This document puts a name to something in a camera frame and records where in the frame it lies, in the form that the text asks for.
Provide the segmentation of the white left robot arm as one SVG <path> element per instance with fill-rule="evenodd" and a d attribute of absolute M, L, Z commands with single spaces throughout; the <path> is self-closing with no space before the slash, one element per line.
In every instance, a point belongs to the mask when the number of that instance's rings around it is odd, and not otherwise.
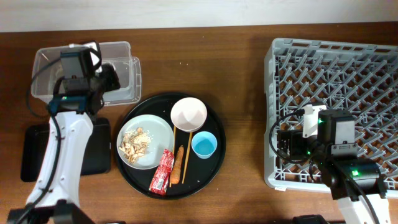
<path fill-rule="evenodd" d="M 50 131 L 40 173 L 25 207 L 12 209 L 8 223 L 92 223 L 79 204 L 83 158 L 104 93 L 121 85 L 114 67 L 102 63 L 95 41 L 72 44 L 34 76 L 57 62 L 63 75 L 47 105 Z"/>

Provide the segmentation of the red snack wrapper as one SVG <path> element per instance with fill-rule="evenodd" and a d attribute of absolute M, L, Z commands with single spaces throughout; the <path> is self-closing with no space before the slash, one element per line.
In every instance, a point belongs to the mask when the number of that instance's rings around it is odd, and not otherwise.
<path fill-rule="evenodd" d="M 149 191 L 157 195 L 164 196 L 167 191 L 169 177 L 174 165 L 174 154 L 172 151 L 165 149 L 157 170 L 152 178 Z"/>

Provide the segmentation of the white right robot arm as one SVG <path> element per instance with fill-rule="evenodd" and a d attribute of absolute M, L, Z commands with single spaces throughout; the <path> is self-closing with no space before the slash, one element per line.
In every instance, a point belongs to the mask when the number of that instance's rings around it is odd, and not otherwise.
<path fill-rule="evenodd" d="M 358 156 L 353 115 L 347 110 L 321 110 L 315 127 L 315 135 L 271 128 L 277 145 L 270 148 L 288 163 L 316 167 L 346 223 L 390 223 L 381 171 L 376 162 Z"/>

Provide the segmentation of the light blue cup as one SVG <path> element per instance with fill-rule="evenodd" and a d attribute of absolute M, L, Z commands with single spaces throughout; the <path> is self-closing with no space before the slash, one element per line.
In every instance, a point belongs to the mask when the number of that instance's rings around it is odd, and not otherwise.
<path fill-rule="evenodd" d="M 196 133 L 192 139 L 192 149 L 200 159 L 208 159 L 216 151 L 217 138 L 208 131 Z"/>

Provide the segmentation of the pink bowl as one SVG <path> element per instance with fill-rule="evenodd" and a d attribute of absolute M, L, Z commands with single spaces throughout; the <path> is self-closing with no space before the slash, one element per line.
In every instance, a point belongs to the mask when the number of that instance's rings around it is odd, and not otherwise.
<path fill-rule="evenodd" d="M 176 128 L 191 133 L 198 131 L 204 125 L 207 114 L 204 102 L 198 98 L 186 97 L 173 105 L 170 118 Z"/>

